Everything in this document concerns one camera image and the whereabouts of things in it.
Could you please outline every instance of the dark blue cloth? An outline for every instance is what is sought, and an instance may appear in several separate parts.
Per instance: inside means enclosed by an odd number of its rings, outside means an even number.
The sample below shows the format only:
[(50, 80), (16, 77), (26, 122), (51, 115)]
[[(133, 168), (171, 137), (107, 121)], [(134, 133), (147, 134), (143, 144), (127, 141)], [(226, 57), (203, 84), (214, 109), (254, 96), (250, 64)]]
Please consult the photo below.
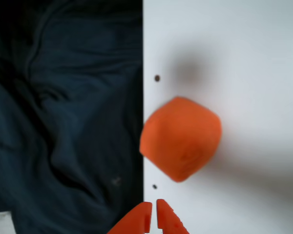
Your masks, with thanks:
[(57, 1), (23, 74), (0, 61), (0, 211), (17, 234), (105, 234), (143, 200), (142, 7)]

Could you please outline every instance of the orange plastic claw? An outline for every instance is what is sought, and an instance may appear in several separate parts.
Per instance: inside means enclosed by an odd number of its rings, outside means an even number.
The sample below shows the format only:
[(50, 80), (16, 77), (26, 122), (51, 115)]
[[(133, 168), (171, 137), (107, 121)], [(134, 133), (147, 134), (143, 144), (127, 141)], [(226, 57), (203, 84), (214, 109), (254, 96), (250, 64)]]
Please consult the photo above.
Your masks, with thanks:
[(163, 199), (157, 200), (157, 226), (163, 234), (189, 234), (179, 217)]
[(152, 203), (142, 202), (127, 213), (107, 234), (144, 234), (150, 232)]

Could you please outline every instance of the wrinkled fabric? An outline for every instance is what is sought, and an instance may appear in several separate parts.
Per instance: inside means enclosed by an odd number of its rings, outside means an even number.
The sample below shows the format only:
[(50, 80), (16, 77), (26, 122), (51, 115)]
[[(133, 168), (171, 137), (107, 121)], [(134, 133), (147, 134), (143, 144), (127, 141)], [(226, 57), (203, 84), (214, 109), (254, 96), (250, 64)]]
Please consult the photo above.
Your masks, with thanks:
[(17, 234), (105, 234), (143, 200), (141, 9), (57, 1), (23, 74), (0, 61), (0, 211)]

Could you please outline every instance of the orange block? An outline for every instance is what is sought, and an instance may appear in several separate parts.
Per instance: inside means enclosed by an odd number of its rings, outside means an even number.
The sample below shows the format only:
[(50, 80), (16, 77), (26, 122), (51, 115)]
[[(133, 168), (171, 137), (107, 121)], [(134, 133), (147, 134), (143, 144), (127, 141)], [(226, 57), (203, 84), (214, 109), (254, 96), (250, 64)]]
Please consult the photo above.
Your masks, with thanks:
[(221, 138), (219, 117), (184, 97), (176, 97), (146, 121), (140, 152), (176, 182), (202, 168)]

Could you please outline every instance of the white surface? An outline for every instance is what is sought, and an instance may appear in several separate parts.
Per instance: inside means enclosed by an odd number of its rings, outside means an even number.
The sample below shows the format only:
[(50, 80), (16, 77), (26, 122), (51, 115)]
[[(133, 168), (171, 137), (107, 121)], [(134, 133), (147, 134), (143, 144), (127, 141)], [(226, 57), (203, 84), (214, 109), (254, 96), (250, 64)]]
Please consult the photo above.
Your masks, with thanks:
[(9, 212), (0, 213), (0, 234), (15, 234), (14, 225)]
[(145, 0), (145, 120), (176, 95), (220, 116), (222, 142), (179, 184), (145, 159), (145, 201), (190, 234), (293, 234), (293, 0)]

